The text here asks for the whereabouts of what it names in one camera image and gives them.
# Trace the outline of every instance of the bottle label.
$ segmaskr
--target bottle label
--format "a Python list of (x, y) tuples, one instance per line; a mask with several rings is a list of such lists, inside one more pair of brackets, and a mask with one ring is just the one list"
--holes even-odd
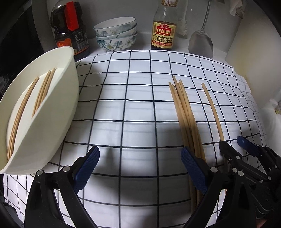
[(70, 46), (74, 49), (74, 55), (77, 55), (89, 47), (86, 33), (78, 29), (63, 37), (56, 42), (57, 47)]
[(162, 5), (163, 6), (171, 6), (171, 7), (176, 7), (178, 3), (178, 0), (162, 0)]
[(172, 48), (175, 30), (175, 25), (154, 22), (151, 44), (164, 49)]

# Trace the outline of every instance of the metal screw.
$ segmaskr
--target metal screw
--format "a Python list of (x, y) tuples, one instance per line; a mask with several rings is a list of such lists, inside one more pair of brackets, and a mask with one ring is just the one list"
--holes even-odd
[(242, 171), (238, 171), (237, 174), (238, 174), (240, 177), (244, 176), (244, 173), (243, 173)]
[(43, 174), (43, 170), (42, 170), (42, 169), (38, 170), (38, 171), (36, 172), (36, 174), (37, 174), (38, 176), (42, 175), (42, 174)]
[(68, 172), (70, 170), (70, 166), (67, 165), (67, 166), (63, 167), (62, 170), (64, 172)]
[(217, 172), (217, 168), (216, 168), (216, 167), (211, 167), (210, 170), (211, 170), (213, 173), (216, 173), (216, 172)]

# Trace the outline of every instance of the dark sauce bottle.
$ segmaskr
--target dark sauce bottle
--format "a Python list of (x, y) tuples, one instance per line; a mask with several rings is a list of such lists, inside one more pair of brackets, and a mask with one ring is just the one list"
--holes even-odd
[(58, 1), (51, 12), (51, 26), (55, 30), (57, 47), (73, 47), (75, 61), (90, 53), (86, 27), (81, 17), (82, 9), (78, 1)]

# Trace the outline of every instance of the white grid tablecloth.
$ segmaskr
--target white grid tablecloth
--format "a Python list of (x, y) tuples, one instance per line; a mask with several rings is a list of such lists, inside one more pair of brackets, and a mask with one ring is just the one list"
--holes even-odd
[[(246, 162), (262, 169), (236, 142), (243, 135), (255, 144), (266, 144), (251, 91), (232, 67), (191, 54), (152, 50), (101, 54), (76, 65), (80, 87), (76, 114), (44, 170), (58, 171), (93, 145), (100, 148), (100, 160), (85, 189), (78, 192), (97, 226), (182, 227), (190, 216), (188, 174), (180, 159), (183, 142), (168, 86), (172, 75), (185, 85), (209, 166), (220, 167), (223, 159), (202, 83), (215, 104), (225, 140)], [(23, 221), (33, 176), (4, 175), (5, 199)], [(60, 192), (55, 194), (66, 223), (73, 226)]]

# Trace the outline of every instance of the wooden chopstick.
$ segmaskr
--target wooden chopstick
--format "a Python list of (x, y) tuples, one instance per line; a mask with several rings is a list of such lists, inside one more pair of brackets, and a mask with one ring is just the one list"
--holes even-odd
[[(184, 146), (189, 147), (189, 141), (188, 141), (188, 138), (187, 138), (185, 123), (184, 123), (185, 117), (184, 117), (182, 105), (179, 102), (179, 100), (177, 99), (177, 92), (174, 88), (174, 85), (172, 85), (170, 82), (169, 82), (169, 88), (171, 90), (172, 98), (174, 100), (174, 105), (175, 105), (175, 108), (176, 108), (176, 113), (177, 113), (177, 116), (178, 116), (178, 121), (179, 121), (180, 129), (181, 129), (181, 133), (182, 133), (183, 144), (184, 144)], [(194, 210), (196, 208), (196, 189), (193, 185), (193, 182), (192, 182), (190, 176), (189, 176), (189, 191), (190, 191), (191, 211), (194, 212)]]
[(180, 105), (179, 105), (178, 100), (176, 98), (175, 88), (174, 88), (174, 85), (172, 85), (170, 82), (169, 82), (169, 88), (170, 88), (170, 91), (171, 91), (171, 94), (172, 94), (172, 98), (174, 100), (176, 113), (177, 113), (178, 121), (179, 121), (179, 125), (180, 125), (180, 130), (181, 130), (181, 133), (182, 133), (183, 144), (185, 146), (189, 146), (189, 141), (188, 141), (185, 126), (184, 126), (182, 112), (180, 110)]
[[(191, 109), (191, 106), (190, 106), (190, 103), (189, 103), (189, 99), (187, 97), (186, 90), (185, 90), (184, 85), (183, 85), (181, 80), (178, 83), (178, 85), (179, 85), (178, 90), (180, 90), (181, 93), (183, 94), (182, 104), (183, 104), (183, 106), (185, 106), (185, 110), (187, 112), (186, 116), (188, 117), (189, 123), (190, 123), (190, 128), (191, 128), (190, 134), (192, 136), (192, 141), (193, 141), (193, 144), (194, 144), (195, 156), (198, 157), (198, 158), (202, 158), (204, 161), (206, 161), (203, 145), (202, 145), (199, 130), (198, 130), (198, 127), (197, 127), (197, 123), (195, 121), (195, 118), (194, 118), (194, 115), (193, 115), (193, 112), (192, 112), (192, 109)], [(201, 194), (200, 191), (197, 191), (196, 192), (196, 205), (198, 205), (200, 203), (201, 199), (202, 199), (202, 194)]]
[(181, 80), (179, 82), (179, 86), (181, 87), (181, 90), (183, 91), (183, 98), (184, 98), (184, 102), (185, 102), (188, 116), (190, 119), (190, 126), (191, 126), (191, 133), (192, 133), (192, 138), (193, 138), (193, 143), (194, 143), (195, 155), (196, 155), (196, 157), (202, 158), (204, 161), (206, 161), (198, 126), (195, 121), (186, 90), (185, 90), (184, 85)]
[(37, 111), (38, 107), (40, 106), (40, 102), (41, 102), (41, 99), (42, 99), (42, 96), (43, 96), (43, 92), (44, 92), (44, 89), (46, 87), (48, 78), (50, 77), (50, 74), (51, 74), (51, 71), (49, 70), (46, 77), (44, 78), (44, 81), (43, 81), (41, 87), (40, 87), (39, 93), (37, 95), (37, 98), (36, 98), (36, 101), (35, 101), (35, 104), (34, 104), (32, 117), (34, 116), (35, 112)]
[(218, 115), (217, 115), (217, 110), (216, 110), (216, 108), (215, 108), (215, 106), (214, 106), (214, 103), (213, 103), (213, 101), (212, 101), (212, 99), (211, 99), (211, 96), (210, 96), (210, 94), (209, 94), (209, 91), (207, 90), (207, 88), (206, 88), (206, 86), (205, 86), (204, 83), (202, 83), (202, 87), (203, 87), (203, 89), (204, 89), (204, 92), (205, 92), (205, 94), (206, 94), (206, 97), (207, 97), (207, 99), (208, 99), (208, 101), (209, 101), (209, 103), (210, 103), (210, 106), (211, 106), (213, 115), (214, 115), (214, 117), (215, 117), (215, 121), (216, 121), (216, 124), (217, 124), (217, 130), (218, 130), (218, 132), (219, 132), (219, 139), (220, 139), (220, 141), (224, 141), (225, 138), (223, 137), (223, 130), (222, 130), (222, 128), (221, 128), (221, 123), (220, 123), (219, 117), (218, 117)]
[(53, 79), (55, 71), (56, 71), (56, 68), (53, 68), (50, 76), (47, 79), (47, 83), (46, 83), (46, 86), (44, 88), (43, 95), (42, 95), (42, 98), (41, 98), (39, 106), (41, 105), (42, 101), (45, 99), (45, 97), (46, 97), (46, 95), (47, 95), (47, 93), (49, 91), (49, 87), (50, 87), (50, 84), (51, 84), (51, 81)]
[(19, 127), (19, 123), (20, 123), (24, 108), (25, 108), (25, 106), (27, 104), (27, 101), (28, 101), (36, 83), (38, 82), (38, 80), (39, 80), (39, 77), (36, 77), (35, 80), (33, 81), (33, 83), (31, 84), (31, 86), (29, 87), (26, 95), (23, 98), (23, 101), (20, 105), (20, 108), (17, 112), (16, 118), (15, 118), (15, 121), (14, 121), (14, 124), (13, 124), (13, 127), (12, 127), (11, 135), (10, 135), (9, 145), (8, 145), (8, 153), (7, 153), (8, 161), (11, 158), (11, 156), (13, 154), (13, 151), (14, 151), (15, 138), (16, 138), (16, 135), (17, 135), (17, 130), (18, 130), (18, 127)]
[(178, 92), (178, 102), (180, 102), (180, 104), (182, 105), (182, 108), (183, 108), (183, 112), (184, 112), (183, 118), (186, 119), (186, 122), (187, 122), (187, 126), (186, 126), (185, 130), (186, 130), (186, 134), (187, 134), (187, 138), (188, 138), (188, 142), (189, 142), (188, 147), (191, 149), (191, 151), (193, 153), (195, 153), (194, 143), (193, 143), (192, 134), (191, 134), (190, 118), (189, 118), (188, 111), (187, 111), (187, 108), (184, 103), (183, 91), (179, 87), (178, 82), (174, 76), (173, 76), (173, 80), (174, 80), (174, 83), (176, 86), (176, 90)]

